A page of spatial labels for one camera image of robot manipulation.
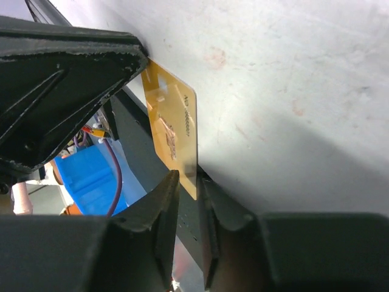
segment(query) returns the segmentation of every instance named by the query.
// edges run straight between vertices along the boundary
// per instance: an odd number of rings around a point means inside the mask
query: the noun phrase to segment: red wire
[[[116,187],[115,196],[114,196],[114,199],[112,201],[111,207],[109,207],[108,212],[107,212],[107,217],[111,217],[112,214],[115,212],[117,203],[119,202],[120,193],[122,192],[123,179],[122,179],[122,170],[120,169],[120,165],[119,165],[119,162],[116,158],[114,151],[112,150],[107,139],[104,139],[103,143],[106,145],[108,152],[111,155],[112,160],[114,161],[115,168],[116,168],[116,174],[117,174],[117,177],[116,177],[117,178],[117,187]]]
[[[92,133],[92,129],[90,127],[87,127],[87,126],[83,126],[83,131],[91,134]]]

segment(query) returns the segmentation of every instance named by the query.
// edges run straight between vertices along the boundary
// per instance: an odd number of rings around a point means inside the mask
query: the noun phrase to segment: white surface
[[[60,190],[60,195],[62,197],[62,202],[63,202],[63,204],[65,206],[70,206],[71,204],[74,203],[74,200],[69,195],[69,192],[67,192],[67,190],[66,190],[64,185],[58,186],[58,189]]]
[[[193,260],[185,246],[176,236],[174,244],[173,286],[179,287],[181,292],[198,292],[204,290],[202,271]]]
[[[59,215],[65,208],[58,186],[45,186],[32,193],[30,200],[34,215]]]
[[[42,186],[37,185],[37,184],[27,184],[27,191],[28,193],[32,193],[38,189],[40,189]]]
[[[27,191],[27,184],[19,182],[12,186],[13,213],[16,215],[30,215],[33,212],[33,206]]]
[[[33,21],[24,0],[1,0],[0,15]]]
[[[387,0],[52,3],[194,88],[199,164],[256,212],[389,214]]]

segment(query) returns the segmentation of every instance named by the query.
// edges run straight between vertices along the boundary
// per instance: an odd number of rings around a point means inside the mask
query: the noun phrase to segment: wire
[[[83,132],[83,140],[81,143],[78,143],[77,135],[73,137],[73,143],[77,148],[80,148],[85,145],[86,142],[86,133]]]
[[[108,212],[107,212],[107,217],[111,217],[112,214],[114,213],[117,203],[119,202],[120,198],[120,193],[122,192],[122,186],[123,186],[123,181],[122,181],[122,170],[120,169],[119,162],[116,158],[116,155],[114,151],[112,150],[110,144],[108,143],[107,139],[103,140],[103,143],[106,145],[109,154],[111,155],[112,160],[114,161],[115,168],[116,168],[116,174],[117,174],[117,187],[116,187],[116,192],[114,199],[112,201],[111,207],[109,207]]]

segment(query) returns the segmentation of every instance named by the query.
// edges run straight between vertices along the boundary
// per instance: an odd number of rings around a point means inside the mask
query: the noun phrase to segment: gold card
[[[182,186],[196,200],[196,94],[151,60],[142,83],[156,153],[168,169],[179,170]]]

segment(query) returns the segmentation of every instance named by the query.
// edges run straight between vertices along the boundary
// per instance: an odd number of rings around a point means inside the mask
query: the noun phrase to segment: blue plastic bin
[[[84,215],[104,215],[114,199],[117,180],[96,145],[66,158],[55,158],[63,184]],[[114,215],[127,207],[120,195]]]

